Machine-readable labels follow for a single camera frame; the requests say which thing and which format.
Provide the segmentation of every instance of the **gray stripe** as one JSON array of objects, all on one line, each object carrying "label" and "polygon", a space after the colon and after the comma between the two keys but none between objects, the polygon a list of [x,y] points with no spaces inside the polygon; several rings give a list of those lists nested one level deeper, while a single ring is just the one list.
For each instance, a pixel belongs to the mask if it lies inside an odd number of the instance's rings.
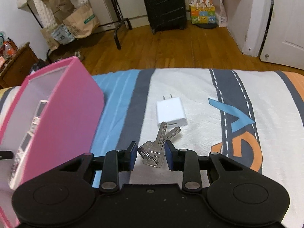
[{"label": "gray stripe", "polygon": [[[222,93],[220,94],[219,92],[217,92],[218,100],[221,102],[221,97],[222,97],[225,104],[238,108],[248,117],[250,117],[251,115],[251,119],[255,121],[252,104],[247,95],[245,87],[240,77],[237,75],[237,73],[233,70],[218,70],[218,69],[213,69],[213,72],[216,78],[216,83],[214,81],[213,84],[215,85],[215,87],[217,86]],[[238,131],[232,132],[231,124],[235,122],[237,119],[238,118],[228,113],[226,113],[226,116],[224,117],[221,113],[223,154],[224,155],[228,154],[229,158],[232,158],[233,160],[247,167],[250,167],[253,161],[253,152],[250,145],[248,145],[246,141],[242,140],[242,157],[241,158],[235,157],[233,153],[232,139],[248,131],[256,138],[257,142],[260,144],[256,124],[254,123],[253,127],[250,124],[241,128]],[[228,150],[226,148],[225,141],[227,141],[228,143]],[[262,166],[259,169],[259,173],[262,173]]]},{"label": "gray stripe", "polygon": [[7,96],[9,95],[9,93],[11,92],[11,90],[13,90],[13,89],[14,89],[14,87],[11,87],[10,89],[7,89],[4,92],[3,96],[1,97],[1,100],[0,100],[0,112],[2,111],[4,102],[5,102],[6,98],[7,98]]},{"label": "gray stripe", "polygon": [[301,98],[299,92],[297,91],[297,89],[295,88],[295,86],[293,85],[293,83],[291,82],[291,80],[286,76],[286,74],[284,74],[281,71],[276,71],[276,73],[281,77],[281,79],[284,81],[287,89],[289,90],[293,101],[296,105],[296,107],[298,108],[300,117],[302,119],[302,123],[304,126],[304,102],[303,99]]},{"label": "gray stripe", "polygon": [[[150,80],[154,71],[155,69],[147,69],[140,71],[138,74],[116,150],[127,149],[132,141],[139,142],[146,111]],[[128,183],[129,180],[130,172],[122,171],[119,173],[120,187],[122,184]]]}]

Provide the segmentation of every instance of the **wooden floor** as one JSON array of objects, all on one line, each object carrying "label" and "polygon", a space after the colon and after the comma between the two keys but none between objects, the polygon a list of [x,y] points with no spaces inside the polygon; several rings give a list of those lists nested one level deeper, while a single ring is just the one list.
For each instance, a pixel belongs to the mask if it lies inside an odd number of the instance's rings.
[{"label": "wooden floor", "polygon": [[188,23],[185,30],[153,35],[149,26],[143,26],[131,31],[121,28],[118,36],[121,50],[116,48],[113,31],[108,31],[61,46],[51,59],[68,57],[79,50],[85,57],[83,64],[92,75],[146,68],[283,70],[304,75],[304,70],[243,55],[226,28],[206,30]]}]

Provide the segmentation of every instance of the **door frame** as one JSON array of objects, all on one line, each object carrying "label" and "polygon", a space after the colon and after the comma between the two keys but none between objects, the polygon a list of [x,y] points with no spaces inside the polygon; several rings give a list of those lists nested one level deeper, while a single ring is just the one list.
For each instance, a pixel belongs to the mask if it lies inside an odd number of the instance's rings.
[{"label": "door frame", "polygon": [[253,0],[243,53],[258,56],[266,32],[272,0]]}]

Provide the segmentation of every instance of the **brown paper bag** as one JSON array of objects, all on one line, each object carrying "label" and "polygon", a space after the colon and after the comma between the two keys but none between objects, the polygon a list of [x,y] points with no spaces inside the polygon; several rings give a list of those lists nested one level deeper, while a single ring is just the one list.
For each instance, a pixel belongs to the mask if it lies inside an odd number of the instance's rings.
[{"label": "brown paper bag", "polygon": [[54,51],[59,47],[60,44],[55,39],[53,39],[51,34],[47,32],[44,28],[41,29],[40,32],[42,33],[44,39],[47,41],[47,44],[51,51]]},{"label": "brown paper bag", "polygon": [[63,20],[63,23],[77,39],[91,35],[92,32],[100,25],[98,18],[95,16],[89,4],[81,6],[69,17]]}]

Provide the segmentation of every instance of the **bunch of keys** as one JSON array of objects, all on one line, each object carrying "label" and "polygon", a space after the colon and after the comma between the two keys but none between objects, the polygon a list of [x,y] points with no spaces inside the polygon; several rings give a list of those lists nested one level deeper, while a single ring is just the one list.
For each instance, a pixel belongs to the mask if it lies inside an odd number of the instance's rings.
[{"label": "bunch of keys", "polygon": [[174,138],[180,131],[180,127],[175,127],[165,135],[168,124],[162,122],[159,128],[156,140],[154,142],[147,141],[138,148],[139,154],[142,156],[142,162],[156,168],[160,168],[165,158],[164,145],[165,141]]}]

